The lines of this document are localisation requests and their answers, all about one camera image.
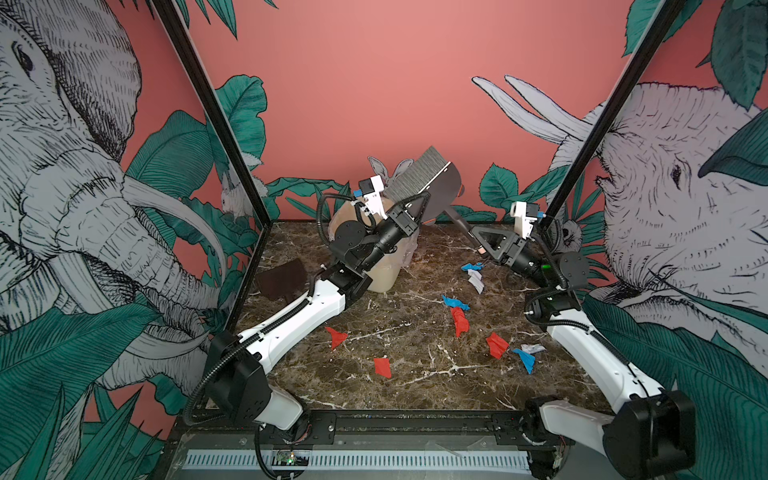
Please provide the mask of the dark brown hand brush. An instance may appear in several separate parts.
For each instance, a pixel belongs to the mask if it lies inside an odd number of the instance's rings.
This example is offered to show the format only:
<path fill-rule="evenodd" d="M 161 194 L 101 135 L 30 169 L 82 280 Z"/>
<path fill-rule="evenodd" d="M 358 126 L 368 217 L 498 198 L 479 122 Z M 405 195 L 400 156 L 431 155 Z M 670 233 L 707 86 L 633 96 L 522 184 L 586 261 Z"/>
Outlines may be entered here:
<path fill-rule="evenodd" d="M 446 215 L 467 236 L 473 248 L 485 255 L 486 249 L 453 206 L 461 189 L 462 180 L 457 167 L 431 146 L 403 173 L 390 179 L 383 194 L 407 212 L 418 225 Z"/>

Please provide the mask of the red paper scrap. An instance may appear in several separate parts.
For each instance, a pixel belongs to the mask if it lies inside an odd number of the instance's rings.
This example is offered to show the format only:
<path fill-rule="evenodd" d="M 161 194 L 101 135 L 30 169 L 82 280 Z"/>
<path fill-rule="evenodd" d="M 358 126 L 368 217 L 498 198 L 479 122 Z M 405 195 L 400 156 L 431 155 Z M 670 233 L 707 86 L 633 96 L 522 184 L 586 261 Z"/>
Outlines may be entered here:
<path fill-rule="evenodd" d="M 377 375 L 380 375 L 386 379 L 392 378 L 391 364 L 388 358 L 375 358 L 374 369 Z"/>
<path fill-rule="evenodd" d="M 470 324 L 465 316 L 465 312 L 460 307 L 451 307 L 450 312 L 454 321 L 455 337 L 460 338 L 464 333 L 470 330 Z"/>
<path fill-rule="evenodd" d="M 332 327 L 326 327 L 325 330 L 330 335 L 330 348 L 332 350 L 341 346 L 348 338 L 348 334 L 345 332 L 339 332 Z"/>
<path fill-rule="evenodd" d="M 509 343 L 495 332 L 492 332 L 491 335 L 486 338 L 486 343 L 490 355 L 495 359 L 501 359 L 509 349 Z"/>

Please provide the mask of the dark brown dustpan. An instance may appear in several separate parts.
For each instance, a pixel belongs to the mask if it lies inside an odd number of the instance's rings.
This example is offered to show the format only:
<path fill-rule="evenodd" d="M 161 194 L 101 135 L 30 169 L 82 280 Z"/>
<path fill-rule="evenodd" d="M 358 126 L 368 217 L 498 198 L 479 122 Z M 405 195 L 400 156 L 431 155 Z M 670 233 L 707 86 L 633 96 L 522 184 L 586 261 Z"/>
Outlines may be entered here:
<path fill-rule="evenodd" d="M 270 301 L 290 303 L 306 290 L 308 274 L 303 262 L 296 258 L 255 276 L 258 292 Z"/>

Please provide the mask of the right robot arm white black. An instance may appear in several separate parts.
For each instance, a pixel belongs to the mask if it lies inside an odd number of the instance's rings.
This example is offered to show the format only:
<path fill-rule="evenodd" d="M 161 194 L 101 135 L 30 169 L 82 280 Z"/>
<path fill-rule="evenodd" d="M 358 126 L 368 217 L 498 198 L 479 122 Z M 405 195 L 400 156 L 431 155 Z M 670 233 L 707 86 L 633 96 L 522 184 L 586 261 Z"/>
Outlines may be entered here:
<path fill-rule="evenodd" d="M 524 316 L 559 343 L 610 404 L 601 414 L 554 397 L 527 401 L 523 432 L 532 440 L 558 436 L 602 454 L 625 479 L 656 479 L 694 466 L 696 409 L 624 356 L 590 321 L 577 296 L 590 265 L 578 252 L 553 252 L 531 234 L 474 226 L 468 233 L 488 260 L 534 282 Z"/>

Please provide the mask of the blue paper scrap back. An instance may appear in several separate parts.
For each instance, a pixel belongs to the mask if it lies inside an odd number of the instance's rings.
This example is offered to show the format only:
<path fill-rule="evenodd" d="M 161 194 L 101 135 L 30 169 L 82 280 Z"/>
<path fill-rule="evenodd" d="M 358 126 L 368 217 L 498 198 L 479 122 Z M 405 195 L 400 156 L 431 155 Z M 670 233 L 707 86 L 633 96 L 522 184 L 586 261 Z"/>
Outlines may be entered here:
<path fill-rule="evenodd" d="M 467 263 L 467 264 L 465 264 L 465 265 L 463 265 L 461 267 L 461 270 L 462 271 L 466 271 L 466 272 L 469 272 L 469 271 L 481 271 L 483 268 L 484 268 L 483 263 L 482 262 L 478 262 L 478 263 L 475 263 L 475 264 Z"/>

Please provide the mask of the blue paper scrap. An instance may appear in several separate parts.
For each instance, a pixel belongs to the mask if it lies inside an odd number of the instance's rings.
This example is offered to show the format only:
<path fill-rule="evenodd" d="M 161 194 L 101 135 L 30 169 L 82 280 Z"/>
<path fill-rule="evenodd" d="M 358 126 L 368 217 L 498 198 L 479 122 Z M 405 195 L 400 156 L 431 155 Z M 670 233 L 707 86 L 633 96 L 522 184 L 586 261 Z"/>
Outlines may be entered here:
<path fill-rule="evenodd" d="M 483 263 L 482 262 L 478 262 L 478 263 L 475 263 L 475 264 L 467 263 L 467 264 L 465 264 L 465 265 L 463 265 L 461 267 L 461 270 L 462 271 L 466 271 L 466 272 L 469 272 L 469 271 L 481 271 L 483 268 L 484 268 Z"/>
<path fill-rule="evenodd" d="M 471 309 L 471 307 L 468 304 L 456 298 L 451 298 L 443 295 L 442 301 L 449 308 L 458 308 L 463 311 L 469 311 Z"/>
<path fill-rule="evenodd" d="M 513 349 L 512 352 L 520 358 L 526 372 L 532 374 L 536 362 L 535 357 L 521 349 Z"/>

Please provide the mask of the white paper scrap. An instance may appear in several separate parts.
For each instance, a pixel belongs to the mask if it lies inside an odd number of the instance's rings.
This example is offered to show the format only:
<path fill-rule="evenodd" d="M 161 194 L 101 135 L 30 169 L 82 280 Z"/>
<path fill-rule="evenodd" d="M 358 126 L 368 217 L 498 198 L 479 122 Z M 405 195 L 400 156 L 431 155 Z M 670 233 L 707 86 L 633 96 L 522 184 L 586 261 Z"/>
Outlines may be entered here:
<path fill-rule="evenodd" d="M 483 283 L 481 273 L 478 270 L 468 270 L 467 274 L 469 283 L 474 287 L 478 294 L 482 294 L 485 289 L 485 285 Z"/>
<path fill-rule="evenodd" d="M 546 347 L 541 344 L 522 344 L 520 349 L 526 354 L 535 355 L 544 352 Z"/>

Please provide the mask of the cream plastic trash bin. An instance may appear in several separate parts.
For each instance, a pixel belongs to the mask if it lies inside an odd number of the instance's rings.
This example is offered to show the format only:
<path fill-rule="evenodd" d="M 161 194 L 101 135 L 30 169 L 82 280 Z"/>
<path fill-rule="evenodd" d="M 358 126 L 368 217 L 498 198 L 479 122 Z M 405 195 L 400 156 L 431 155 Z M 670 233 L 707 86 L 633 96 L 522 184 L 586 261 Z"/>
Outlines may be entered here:
<path fill-rule="evenodd" d="M 332 216 L 328 226 L 328 237 L 331 241 L 335 239 L 335 234 L 340 225 L 346 221 L 356 219 L 354 206 L 344 201 Z M 368 276 L 372 279 L 368 290 L 374 293 L 386 293 L 395 284 L 400 271 L 407 268 L 411 262 L 412 256 L 418 246 L 418 236 L 420 230 L 417 229 L 413 235 L 401 239 L 396 244 L 396 251 L 393 254 L 386 254 L 369 272 Z"/>

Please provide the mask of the blue paper scrap centre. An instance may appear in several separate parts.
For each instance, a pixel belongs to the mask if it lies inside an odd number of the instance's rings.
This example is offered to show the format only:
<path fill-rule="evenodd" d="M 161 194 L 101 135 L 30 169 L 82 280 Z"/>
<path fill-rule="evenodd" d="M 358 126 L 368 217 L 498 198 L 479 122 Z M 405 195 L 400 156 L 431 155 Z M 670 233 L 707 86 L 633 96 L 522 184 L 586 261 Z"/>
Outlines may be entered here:
<path fill-rule="evenodd" d="M 449 308 L 458 308 L 463 311 L 469 311 L 471 309 L 471 307 L 468 304 L 456 298 L 451 298 L 443 295 L 442 301 Z"/>

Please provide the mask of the white paper scrap front right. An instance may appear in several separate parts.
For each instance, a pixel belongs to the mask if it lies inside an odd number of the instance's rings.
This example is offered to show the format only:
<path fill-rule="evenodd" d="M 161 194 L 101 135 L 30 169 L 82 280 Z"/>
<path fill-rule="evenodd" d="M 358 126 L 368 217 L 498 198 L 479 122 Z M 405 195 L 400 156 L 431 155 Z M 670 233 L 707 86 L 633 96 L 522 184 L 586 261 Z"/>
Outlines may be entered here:
<path fill-rule="evenodd" d="M 520 349 L 526 354 L 535 355 L 544 352 L 546 347 L 541 344 L 522 344 Z"/>

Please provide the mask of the white perforated vent strip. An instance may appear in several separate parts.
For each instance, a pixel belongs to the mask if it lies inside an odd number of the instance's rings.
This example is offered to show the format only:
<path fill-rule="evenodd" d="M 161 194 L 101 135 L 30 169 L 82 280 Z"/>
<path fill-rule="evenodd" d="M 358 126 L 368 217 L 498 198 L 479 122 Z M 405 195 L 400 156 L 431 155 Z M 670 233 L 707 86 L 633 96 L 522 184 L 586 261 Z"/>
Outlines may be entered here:
<path fill-rule="evenodd" d="M 184 470 L 258 470 L 265 464 L 270 470 L 294 471 L 488 471 L 524 474 L 531 471 L 528 455 L 521 451 L 384 451 L 384 450 L 296 450 L 306 452 L 309 465 L 304 468 L 278 469 L 272 466 L 276 451 L 256 453 L 246 450 L 202 450 L 187 452 Z"/>

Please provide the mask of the small green circuit board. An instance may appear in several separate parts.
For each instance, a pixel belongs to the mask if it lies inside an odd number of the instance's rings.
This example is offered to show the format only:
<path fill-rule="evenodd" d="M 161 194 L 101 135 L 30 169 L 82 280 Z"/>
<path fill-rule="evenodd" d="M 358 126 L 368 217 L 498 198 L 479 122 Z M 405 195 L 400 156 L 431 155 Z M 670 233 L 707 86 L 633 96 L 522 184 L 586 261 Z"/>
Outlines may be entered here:
<path fill-rule="evenodd" d="M 308 465 L 309 456 L 306 452 L 282 450 L 273 455 L 272 466 L 278 469 L 304 468 Z"/>

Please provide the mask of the black front mounting rail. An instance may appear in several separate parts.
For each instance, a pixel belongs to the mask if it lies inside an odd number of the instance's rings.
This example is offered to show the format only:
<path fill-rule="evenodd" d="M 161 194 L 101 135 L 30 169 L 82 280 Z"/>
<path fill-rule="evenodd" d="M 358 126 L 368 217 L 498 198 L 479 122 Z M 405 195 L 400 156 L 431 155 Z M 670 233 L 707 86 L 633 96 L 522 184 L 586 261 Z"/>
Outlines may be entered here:
<path fill-rule="evenodd" d="M 519 411 L 461 410 L 313 410 L 307 437 L 288 444 L 274 427 L 231 427 L 213 423 L 179 427 L 161 454 L 154 479 L 615 479 L 608 460 L 570 439 L 551 436 L 528 440 Z M 184 470 L 188 451 L 250 450 L 384 450 L 384 451 L 521 451 L 531 471 L 277 471 Z"/>

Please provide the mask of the black right frame post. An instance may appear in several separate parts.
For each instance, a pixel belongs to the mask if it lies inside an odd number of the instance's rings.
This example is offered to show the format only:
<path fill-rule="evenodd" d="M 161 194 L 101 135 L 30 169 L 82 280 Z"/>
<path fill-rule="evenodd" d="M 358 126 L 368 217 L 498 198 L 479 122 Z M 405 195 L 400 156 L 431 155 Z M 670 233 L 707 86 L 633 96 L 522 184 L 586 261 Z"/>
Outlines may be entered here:
<path fill-rule="evenodd" d="M 658 4 L 650 19 L 650 23 L 640 37 L 636 50 L 622 72 L 610 97 L 607 99 L 602 113 L 568 170 L 563 183 L 548 207 L 546 215 L 540 220 L 539 226 L 543 231 L 550 227 L 560 209 L 565 205 L 571 191 L 582 177 L 590 161 L 594 158 L 598 146 L 607 135 L 614 120 L 630 97 L 634 86 L 647 69 L 685 4 L 684 0 L 667 0 L 661 1 Z"/>

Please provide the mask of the black frame post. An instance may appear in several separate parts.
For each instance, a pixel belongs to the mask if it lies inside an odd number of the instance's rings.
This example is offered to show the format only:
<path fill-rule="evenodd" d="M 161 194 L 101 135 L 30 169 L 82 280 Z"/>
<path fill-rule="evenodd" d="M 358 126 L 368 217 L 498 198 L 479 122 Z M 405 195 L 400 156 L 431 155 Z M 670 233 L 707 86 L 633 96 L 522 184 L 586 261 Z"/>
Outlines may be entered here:
<path fill-rule="evenodd" d="M 247 168 L 242 150 L 240 149 L 231 125 L 226 118 L 216 91 L 205 71 L 204 65 L 197 54 L 195 46 L 187 31 L 180 10 L 175 1 L 154 0 L 151 2 L 161 24 L 200 100 L 207 119 L 211 121 L 214 132 L 222 144 L 222 148 L 235 170 L 241 185 L 245 190 L 250 206 L 256 219 L 262 226 L 269 229 L 272 220 L 259 195 L 253 176 Z"/>
<path fill-rule="evenodd" d="M 563 183 L 548 207 L 546 215 L 540 220 L 539 226 L 543 231 L 550 227 L 560 209 L 565 205 L 571 191 L 582 177 L 590 161 L 594 158 L 598 146 L 607 135 L 614 120 L 630 97 L 634 86 L 647 69 L 685 4 L 684 0 L 667 0 L 661 1 L 658 4 L 650 19 L 650 23 L 640 37 L 636 50 L 622 72 L 610 97 L 607 99 L 602 113 L 568 170 Z"/>

